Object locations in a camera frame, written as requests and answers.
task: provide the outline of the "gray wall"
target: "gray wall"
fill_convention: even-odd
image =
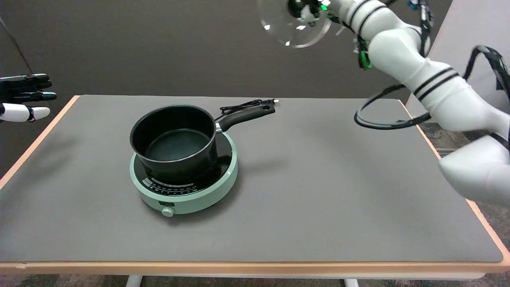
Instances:
[[[266,34],[256,6],[254,0],[8,0],[0,3],[0,14],[33,70],[54,82],[55,112],[75,94],[367,98],[395,83],[375,69],[358,68],[349,31],[335,36],[333,28],[317,44],[290,50]],[[448,6],[435,4],[437,27]],[[406,1],[392,9],[417,23]],[[408,96],[402,91],[393,97]],[[0,127],[2,142],[14,128],[24,134],[9,138],[9,152],[2,149],[9,156],[0,174],[45,124]]]
[[[435,61],[450,64],[464,73],[471,50],[478,44],[496,49],[510,64],[510,3],[508,0],[454,0],[443,26],[430,51]],[[503,91],[496,91],[496,78],[489,64],[479,56],[468,83],[491,105],[509,112],[508,99]],[[413,96],[407,107],[416,116],[425,108]]]

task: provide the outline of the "robot finger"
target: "robot finger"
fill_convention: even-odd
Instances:
[[[29,107],[17,104],[0,104],[0,121],[33,122],[49,115],[49,108]]]
[[[12,94],[19,94],[23,92],[37,92],[42,89],[46,89],[51,87],[53,84],[50,81],[44,82],[44,83],[38,83],[38,84],[32,84],[32,85],[25,85],[25,86],[18,86],[18,87],[11,87],[9,91]]]
[[[26,102],[52,101],[57,98],[54,92],[23,92],[12,97],[13,104],[22,104]]]
[[[0,88],[12,89],[24,86],[34,86],[49,82],[49,76],[46,74],[20,75],[13,77],[0,78]]]

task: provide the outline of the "power cord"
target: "power cord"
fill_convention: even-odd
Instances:
[[[258,100],[249,101],[249,102],[246,102],[244,104],[237,105],[237,106],[221,107],[220,108],[221,116],[215,118],[214,120],[217,121],[217,120],[221,119],[224,116],[236,113],[236,112],[244,110],[244,109],[249,109],[249,108],[257,107],[257,106],[260,106],[260,105],[277,104],[278,102],[279,102],[279,100],[276,100],[276,99],[270,99],[270,100],[260,100],[260,99],[258,99]]]

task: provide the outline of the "table edge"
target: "table edge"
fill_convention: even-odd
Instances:
[[[80,95],[75,95],[55,116],[22,156],[0,179],[0,189],[12,178],[46,138]],[[416,126],[438,159],[441,157],[419,126]],[[467,200],[503,255],[501,262],[148,262],[148,261],[39,261],[0,262],[0,274],[339,274],[339,273],[451,273],[505,272],[510,270],[510,252],[475,202]]]

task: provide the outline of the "white robotic arm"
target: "white robotic arm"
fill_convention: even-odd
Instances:
[[[429,39],[420,27],[404,23],[378,0],[288,1],[294,1],[289,10],[301,9],[301,21],[310,22],[319,16],[317,12],[310,13],[317,11],[313,6],[320,5],[332,13],[329,19],[343,23],[359,40],[368,43],[371,64],[413,91],[444,129],[493,132],[442,158],[439,167],[462,196],[510,206],[510,116],[484,101],[450,65],[423,57],[428,52]],[[412,5],[423,3],[411,1]],[[422,6],[422,19],[427,16],[425,8]]]

